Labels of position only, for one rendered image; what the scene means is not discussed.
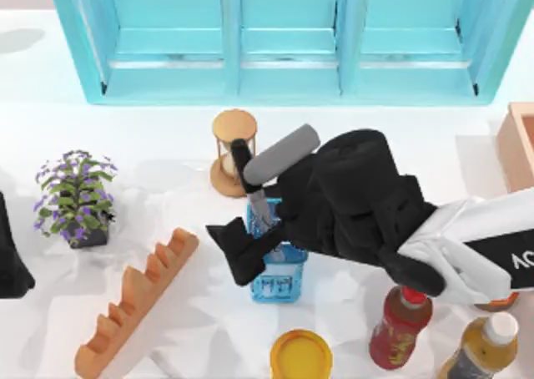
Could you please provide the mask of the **blue basket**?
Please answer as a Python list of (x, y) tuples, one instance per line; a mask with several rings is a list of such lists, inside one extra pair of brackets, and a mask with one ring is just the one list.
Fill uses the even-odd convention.
[(308, 251), (281, 242), (264, 256), (265, 270), (250, 284), (251, 298), (261, 303), (295, 302), (301, 294), (301, 283)]

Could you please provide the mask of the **wooden hourglass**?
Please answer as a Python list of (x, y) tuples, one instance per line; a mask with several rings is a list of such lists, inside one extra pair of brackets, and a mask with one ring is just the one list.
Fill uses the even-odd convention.
[(234, 165), (230, 145), (234, 139), (244, 139), (251, 154), (255, 156), (257, 122), (252, 114), (243, 109), (227, 109), (215, 117), (212, 129), (218, 158), (211, 166), (210, 182), (221, 195), (243, 198), (245, 191)]

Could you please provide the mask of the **orange notched wooden holder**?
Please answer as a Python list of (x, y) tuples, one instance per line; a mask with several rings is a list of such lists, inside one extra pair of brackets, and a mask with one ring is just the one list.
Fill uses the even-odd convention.
[(130, 265), (126, 267), (120, 302), (108, 304), (108, 313), (97, 317), (92, 338), (78, 348), (74, 370), (79, 377), (98, 379), (198, 246), (196, 235), (177, 228), (169, 243), (155, 245), (144, 271)]

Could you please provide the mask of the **yellow cup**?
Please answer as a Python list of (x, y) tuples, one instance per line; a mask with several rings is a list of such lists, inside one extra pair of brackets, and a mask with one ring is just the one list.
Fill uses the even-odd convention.
[(332, 364), (330, 347), (313, 331), (288, 331), (270, 350), (271, 379), (330, 379)]

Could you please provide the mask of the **light blue rack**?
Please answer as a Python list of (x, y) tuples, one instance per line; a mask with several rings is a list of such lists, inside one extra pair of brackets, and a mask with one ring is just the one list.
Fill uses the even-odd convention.
[(470, 105), (534, 0), (53, 0), (91, 104)]

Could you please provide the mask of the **red bottle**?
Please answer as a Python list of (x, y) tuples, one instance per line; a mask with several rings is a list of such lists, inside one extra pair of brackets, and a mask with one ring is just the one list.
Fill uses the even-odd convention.
[(395, 286), (387, 294), (383, 315), (369, 344), (370, 357), (384, 370), (402, 368), (416, 347), (416, 340), (433, 314), (432, 300), (406, 286)]

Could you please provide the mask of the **purple flowering potted plant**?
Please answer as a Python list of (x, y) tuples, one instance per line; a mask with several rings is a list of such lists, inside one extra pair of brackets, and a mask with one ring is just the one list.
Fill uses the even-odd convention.
[(108, 156), (96, 159), (81, 149), (47, 161), (35, 175), (42, 195), (33, 206), (33, 228), (46, 237), (60, 236), (75, 250), (106, 245), (114, 198), (105, 184), (117, 173)]

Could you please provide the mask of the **salmon shallow box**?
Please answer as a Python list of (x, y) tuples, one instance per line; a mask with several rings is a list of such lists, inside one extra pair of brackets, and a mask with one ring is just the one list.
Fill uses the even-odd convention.
[(496, 136), (509, 192), (534, 187), (534, 102), (513, 102)]

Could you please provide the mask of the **orange round object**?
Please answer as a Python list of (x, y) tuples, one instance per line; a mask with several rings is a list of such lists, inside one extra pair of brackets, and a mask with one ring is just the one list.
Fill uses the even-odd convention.
[(499, 312), (507, 311), (516, 303), (519, 297), (518, 292), (511, 293), (506, 299), (491, 301), (486, 304), (475, 304), (475, 307), (482, 311)]

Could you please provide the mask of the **yellow bottle with white cap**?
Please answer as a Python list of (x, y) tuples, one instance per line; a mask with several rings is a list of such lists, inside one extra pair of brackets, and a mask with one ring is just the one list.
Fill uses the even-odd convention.
[(515, 360), (518, 331), (518, 321), (508, 312), (476, 318), (436, 379), (493, 379)]

